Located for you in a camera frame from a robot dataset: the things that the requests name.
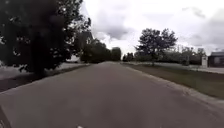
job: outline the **asphalt road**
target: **asphalt road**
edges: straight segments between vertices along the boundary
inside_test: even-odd
[[[223,128],[223,110],[119,64],[102,63],[0,94],[12,128]]]

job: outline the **cloudy sky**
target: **cloudy sky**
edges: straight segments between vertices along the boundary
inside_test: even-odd
[[[224,3],[221,0],[84,0],[95,37],[108,48],[133,52],[144,28],[176,32],[178,44],[224,49]]]

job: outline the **tree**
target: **tree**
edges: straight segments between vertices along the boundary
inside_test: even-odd
[[[140,45],[136,47],[138,52],[151,56],[152,65],[164,53],[165,50],[175,45],[177,38],[173,31],[164,29],[162,32],[155,29],[144,29],[140,36]]]
[[[112,61],[120,61],[121,60],[121,49],[119,47],[114,47],[111,50],[111,59]]]
[[[127,56],[126,55],[123,56],[122,61],[127,62]]]
[[[111,59],[111,52],[104,43],[98,39],[86,44],[81,55],[81,60],[85,63],[100,63]]]
[[[127,53],[127,61],[134,61],[134,54],[133,53]]]
[[[40,77],[79,52],[82,0],[1,0],[0,60]]]

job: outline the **building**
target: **building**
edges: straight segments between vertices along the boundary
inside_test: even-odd
[[[224,52],[212,52],[208,57],[209,67],[224,67]]]

